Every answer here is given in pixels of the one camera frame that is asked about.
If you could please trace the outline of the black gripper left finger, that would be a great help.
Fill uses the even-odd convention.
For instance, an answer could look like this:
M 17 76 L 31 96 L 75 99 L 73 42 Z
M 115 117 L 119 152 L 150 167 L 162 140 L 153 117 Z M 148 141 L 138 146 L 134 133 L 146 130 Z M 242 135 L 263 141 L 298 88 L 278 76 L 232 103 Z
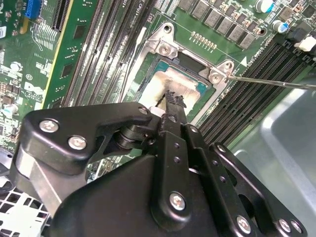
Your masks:
M 150 210 L 166 231 L 190 221 L 192 199 L 186 117 L 181 97 L 166 94 L 158 117 L 137 102 L 37 110 L 22 120 L 12 170 L 18 188 L 36 194 L 54 217 L 75 191 L 135 158 L 155 159 Z

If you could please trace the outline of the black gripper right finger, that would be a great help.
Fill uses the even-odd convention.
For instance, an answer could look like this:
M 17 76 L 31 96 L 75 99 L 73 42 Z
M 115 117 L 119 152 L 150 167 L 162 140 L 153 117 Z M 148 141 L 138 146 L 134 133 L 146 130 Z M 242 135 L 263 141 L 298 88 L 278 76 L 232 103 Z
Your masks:
M 180 237 L 306 237 L 308 231 L 224 145 L 207 145 L 183 124 L 193 194 L 190 224 Z

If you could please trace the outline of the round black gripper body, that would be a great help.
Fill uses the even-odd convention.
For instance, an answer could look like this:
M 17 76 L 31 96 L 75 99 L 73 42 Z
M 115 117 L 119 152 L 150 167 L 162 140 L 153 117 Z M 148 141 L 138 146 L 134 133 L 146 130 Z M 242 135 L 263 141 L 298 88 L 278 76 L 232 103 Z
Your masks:
M 153 219 L 150 201 L 155 159 L 135 158 L 85 185 L 58 207 L 50 237 L 231 237 L 233 232 L 215 216 L 200 178 L 189 174 L 193 212 L 181 230 L 168 232 Z

